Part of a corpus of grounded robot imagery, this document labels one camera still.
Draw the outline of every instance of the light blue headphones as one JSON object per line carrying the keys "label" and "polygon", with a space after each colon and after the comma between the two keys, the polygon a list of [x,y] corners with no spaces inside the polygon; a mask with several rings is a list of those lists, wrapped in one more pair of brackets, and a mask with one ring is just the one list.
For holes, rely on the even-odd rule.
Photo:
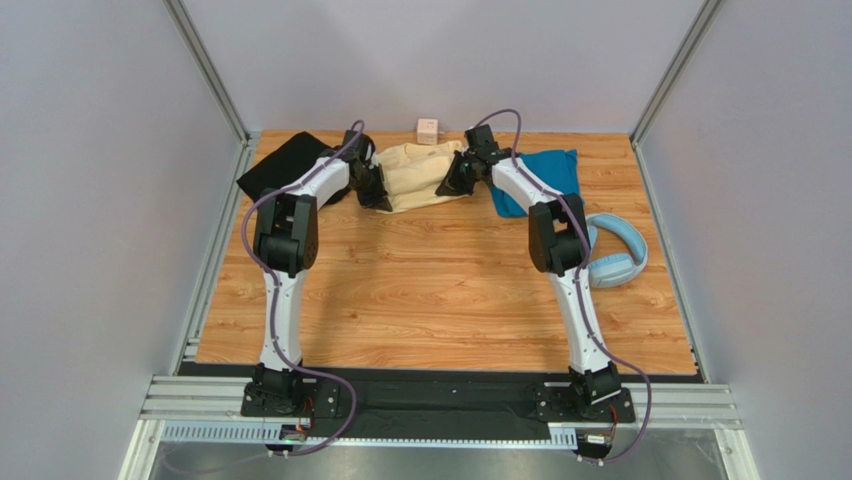
{"label": "light blue headphones", "polygon": [[636,278],[648,264],[648,244],[639,230],[627,220],[611,213],[596,213],[586,217],[586,225],[589,229],[589,247],[593,251],[598,239],[598,228],[618,235],[630,249],[630,254],[616,253],[590,263],[589,283],[592,287],[623,285]]}

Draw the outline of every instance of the blue cloth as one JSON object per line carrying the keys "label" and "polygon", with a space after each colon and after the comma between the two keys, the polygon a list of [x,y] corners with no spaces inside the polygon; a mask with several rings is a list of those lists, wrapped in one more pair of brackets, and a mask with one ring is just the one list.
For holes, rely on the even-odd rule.
{"label": "blue cloth", "polygon": [[[520,154],[521,160],[538,178],[550,187],[564,194],[580,194],[580,182],[577,180],[577,150],[547,150],[545,152]],[[501,217],[525,217],[527,211],[512,200],[508,193],[494,185],[491,198],[494,208]]]}

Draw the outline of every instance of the gray wall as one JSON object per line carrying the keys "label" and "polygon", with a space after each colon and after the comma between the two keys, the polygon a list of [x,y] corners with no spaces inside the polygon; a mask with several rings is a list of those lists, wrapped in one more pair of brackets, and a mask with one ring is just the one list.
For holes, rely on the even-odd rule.
{"label": "gray wall", "polygon": [[[250,129],[627,132],[701,0],[186,0]],[[514,127],[511,119],[493,122]]]}
{"label": "gray wall", "polygon": [[852,4],[726,2],[642,147],[765,479],[849,478]]}
{"label": "gray wall", "polygon": [[160,2],[0,6],[3,478],[115,478],[236,140]]}

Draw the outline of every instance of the beige shirt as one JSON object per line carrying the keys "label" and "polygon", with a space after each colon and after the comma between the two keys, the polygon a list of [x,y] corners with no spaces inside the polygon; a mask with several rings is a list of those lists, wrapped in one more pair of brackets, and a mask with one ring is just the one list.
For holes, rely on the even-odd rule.
{"label": "beige shirt", "polygon": [[404,143],[378,153],[382,166],[385,190],[393,212],[426,207],[460,197],[439,197],[435,190],[450,170],[456,150],[462,150],[458,140],[440,145]]}

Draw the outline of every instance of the black cloth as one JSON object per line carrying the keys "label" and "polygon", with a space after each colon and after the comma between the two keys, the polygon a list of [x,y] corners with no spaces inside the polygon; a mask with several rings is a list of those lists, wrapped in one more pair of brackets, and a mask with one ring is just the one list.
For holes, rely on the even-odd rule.
{"label": "black cloth", "polygon": [[[308,132],[293,135],[278,150],[270,153],[237,180],[237,185],[254,201],[267,188],[278,189],[298,180],[316,163],[320,154],[330,147]],[[349,192],[338,191],[326,202],[337,203]]]}

